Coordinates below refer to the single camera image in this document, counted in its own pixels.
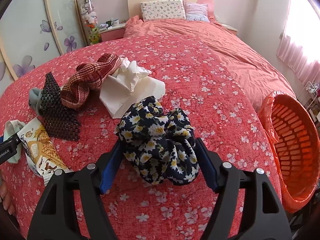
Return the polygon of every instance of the navy floral fabric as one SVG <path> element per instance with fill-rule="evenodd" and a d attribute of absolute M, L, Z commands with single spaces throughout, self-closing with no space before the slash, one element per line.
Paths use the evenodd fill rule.
<path fill-rule="evenodd" d="M 115 133 L 124 144 L 124 156 L 148 183 L 167 178 L 185 185 L 197 177 L 194 132 L 182 109 L 164 114 L 161 104 L 147 97 L 130 107 Z"/>

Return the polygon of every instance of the metal rack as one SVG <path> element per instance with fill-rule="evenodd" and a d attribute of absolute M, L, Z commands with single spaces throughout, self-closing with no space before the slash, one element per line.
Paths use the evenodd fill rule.
<path fill-rule="evenodd" d="M 301 93 L 298 95 L 297 100 L 304 106 L 304 108 L 310 113 L 314 122 L 317 121 L 316 116 L 312 112 L 312 107 L 320 103 L 319 97 L 317 97 L 318 87 L 311 82 L 307 82 Z"/>

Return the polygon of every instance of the pink duvet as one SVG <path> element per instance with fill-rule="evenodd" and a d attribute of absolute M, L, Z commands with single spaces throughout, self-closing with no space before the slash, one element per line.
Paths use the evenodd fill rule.
<path fill-rule="evenodd" d="M 216 52 L 256 111 L 272 91 L 281 90 L 295 97 L 285 77 L 266 59 L 213 18 L 209 19 L 210 23 L 175 19 L 143 22 L 135 16 L 127 22 L 124 38 L 161 34 L 198 36 Z"/>

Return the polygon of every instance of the wardrobe door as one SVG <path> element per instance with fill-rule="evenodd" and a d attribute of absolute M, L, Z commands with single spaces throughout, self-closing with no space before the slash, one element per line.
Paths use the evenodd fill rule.
<path fill-rule="evenodd" d="M 5 89 L 14 82 L 10 72 L 4 62 L 4 59 L 0 53 L 0 96 Z"/>
<path fill-rule="evenodd" d="M 1 51 L 14 78 L 60 55 L 44 0 L 12 0 L 0 19 L 0 38 Z"/>
<path fill-rule="evenodd" d="M 44 0 L 53 35 L 62 54 L 85 47 L 75 0 Z"/>

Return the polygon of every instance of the pink pillow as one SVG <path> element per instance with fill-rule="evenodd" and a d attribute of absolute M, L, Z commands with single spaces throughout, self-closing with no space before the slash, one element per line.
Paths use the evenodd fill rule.
<path fill-rule="evenodd" d="M 193 2 L 188 2 L 183 0 L 184 10 L 190 14 L 202 14 L 208 17 L 208 5 L 207 4 L 198 4 Z"/>

